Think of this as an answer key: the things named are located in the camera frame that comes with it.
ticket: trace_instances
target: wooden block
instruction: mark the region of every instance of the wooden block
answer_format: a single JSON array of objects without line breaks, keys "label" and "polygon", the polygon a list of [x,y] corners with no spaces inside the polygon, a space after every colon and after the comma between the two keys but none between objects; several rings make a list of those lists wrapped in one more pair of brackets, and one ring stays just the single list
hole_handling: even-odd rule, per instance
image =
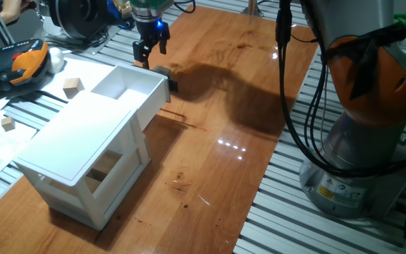
[{"label": "wooden block", "polygon": [[1,126],[3,126],[5,131],[11,131],[15,128],[15,121],[12,117],[6,117],[1,120]]},{"label": "wooden block", "polygon": [[167,77],[171,77],[171,75],[172,75],[172,70],[171,69],[169,69],[169,68],[166,68],[166,67],[164,67],[164,66],[160,66],[160,65],[157,65],[157,66],[155,66],[154,68],[153,68],[153,71],[155,71],[155,72],[157,72],[157,73],[160,73],[160,74],[162,74],[162,75],[166,75]]},{"label": "wooden block", "polygon": [[65,80],[63,85],[63,91],[67,95],[68,99],[74,98],[80,91],[84,90],[80,78],[69,78]]},{"label": "wooden block", "polygon": [[[84,181],[87,184],[87,187],[89,187],[89,190],[90,190],[91,193],[95,192],[96,189],[98,188],[98,186],[101,184],[101,181],[91,179],[88,176],[85,177]],[[76,192],[71,187],[65,186],[62,183],[52,181],[49,185],[51,185],[51,186],[65,192],[65,193],[68,193],[70,195],[73,195],[73,196],[77,197]]]},{"label": "wooden block", "polygon": [[120,154],[112,151],[106,151],[98,162],[92,167],[91,172],[93,177],[98,181],[103,181],[120,158]]}]

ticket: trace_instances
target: small wooden cube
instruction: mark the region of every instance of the small wooden cube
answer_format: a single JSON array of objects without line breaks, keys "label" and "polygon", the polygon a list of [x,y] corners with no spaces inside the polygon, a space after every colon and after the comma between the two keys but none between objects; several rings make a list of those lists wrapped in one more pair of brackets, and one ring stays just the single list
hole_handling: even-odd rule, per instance
[{"label": "small wooden cube", "polygon": [[167,77],[171,77],[171,75],[172,75],[172,70],[171,69],[169,69],[169,68],[166,68],[166,67],[164,67],[164,66],[160,66],[160,65],[157,65],[157,66],[155,66],[154,68],[153,68],[153,71],[154,72],[157,72],[157,73],[160,73],[160,74],[162,74],[162,75],[166,75]]},{"label": "small wooden cube", "polygon": [[68,99],[74,98],[80,91],[84,90],[80,78],[69,78],[65,80],[63,91]]},{"label": "small wooden cube", "polygon": [[6,117],[1,120],[1,126],[3,126],[5,131],[11,131],[15,128],[15,121],[12,117]]}]

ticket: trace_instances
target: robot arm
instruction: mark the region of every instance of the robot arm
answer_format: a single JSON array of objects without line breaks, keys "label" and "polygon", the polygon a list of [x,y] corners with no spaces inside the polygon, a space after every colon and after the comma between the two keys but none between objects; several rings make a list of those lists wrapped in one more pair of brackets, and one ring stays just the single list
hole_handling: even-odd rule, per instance
[{"label": "robot arm", "polygon": [[168,24],[162,21],[162,13],[173,5],[173,0],[131,0],[133,18],[140,33],[140,41],[133,42],[134,59],[149,68],[148,56],[159,43],[161,54],[166,54],[170,39]]}]

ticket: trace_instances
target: metal slotted platform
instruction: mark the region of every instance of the metal slotted platform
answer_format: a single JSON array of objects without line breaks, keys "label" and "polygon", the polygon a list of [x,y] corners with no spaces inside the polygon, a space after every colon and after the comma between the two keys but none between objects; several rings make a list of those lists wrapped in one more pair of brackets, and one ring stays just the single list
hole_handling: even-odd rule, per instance
[{"label": "metal slotted platform", "polygon": [[[259,8],[264,18],[275,20],[278,4],[263,3]],[[197,0],[197,5],[239,13],[247,7],[248,0]],[[292,4],[291,11],[295,24],[307,25],[300,5]],[[165,12],[164,20],[171,24],[181,14],[173,6]],[[79,56],[112,66],[129,66],[134,62],[132,43],[139,38],[136,29],[121,30],[98,54]],[[316,53],[291,113],[301,137],[320,71],[320,57]],[[324,134],[343,112],[329,80]],[[7,116],[40,130],[64,106],[63,102],[54,98],[33,93],[9,103],[4,110]],[[320,130],[321,115],[319,112],[316,131]],[[316,135],[316,141],[320,141],[319,135]],[[403,239],[405,214],[391,211],[380,222],[370,219],[345,220],[324,214],[302,192],[298,174],[303,159],[303,154],[295,147],[285,128],[234,253],[406,253],[406,241]],[[0,198],[21,176],[12,164],[0,173]]]},{"label": "metal slotted platform", "polygon": [[[318,50],[290,114],[301,138],[321,68]],[[327,88],[324,135],[343,113],[330,78]],[[317,116],[315,129],[319,145],[322,112]],[[300,185],[299,172],[304,159],[285,127],[234,253],[406,253],[405,214],[391,210],[383,220],[376,221],[339,219],[323,213],[309,201]]]}]

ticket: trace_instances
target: wooden tabletop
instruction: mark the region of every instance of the wooden tabletop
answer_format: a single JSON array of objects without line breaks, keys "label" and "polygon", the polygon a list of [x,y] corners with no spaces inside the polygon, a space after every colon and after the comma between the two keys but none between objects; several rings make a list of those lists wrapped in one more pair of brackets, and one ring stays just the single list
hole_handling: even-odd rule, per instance
[{"label": "wooden tabletop", "polygon": [[[275,22],[197,7],[171,26],[179,93],[145,131],[152,161],[98,232],[51,210],[23,177],[0,200],[0,253],[231,253],[285,125]],[[308,28],[293,28],[302,40]],[[291,40],[291,105],[315,44]]]}]

